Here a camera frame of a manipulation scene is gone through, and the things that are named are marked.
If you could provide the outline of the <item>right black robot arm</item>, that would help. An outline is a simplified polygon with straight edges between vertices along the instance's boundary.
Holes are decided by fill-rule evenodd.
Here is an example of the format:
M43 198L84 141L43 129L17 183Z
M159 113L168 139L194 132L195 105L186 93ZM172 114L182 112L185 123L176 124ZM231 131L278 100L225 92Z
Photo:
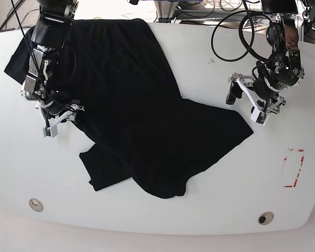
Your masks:
M78 4L78 1L39 1L39 17L31 36L36 46L32 48L24 37L30 57L22 96L37 102L46 126L56 116L74 121L77 111L85 109L80 100L69 101L66 94L47 87L52 82L59 51L65 45Z

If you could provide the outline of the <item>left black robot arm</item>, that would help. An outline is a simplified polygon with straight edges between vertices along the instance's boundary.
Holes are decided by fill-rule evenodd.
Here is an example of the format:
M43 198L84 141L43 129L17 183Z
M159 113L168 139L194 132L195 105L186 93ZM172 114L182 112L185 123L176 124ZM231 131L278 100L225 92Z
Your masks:
M272 47L268 58L258 55L245 40L243 29L238 29L239 37L249 53L257 59L257 74L244 76L235 73L230 79L230 89L226 97L226 104L233 105L245 93L255 94L256 98L249 97L253 104L252 113L259 110L260 116L270 113L278 114L280 107L286 104L280 91L292 87L304 78L304 69L301 64L298 47L299 35L293 15L298 13L295 1L262 1L262 14L275 15L277 18L269 22L266 30L266 39Z

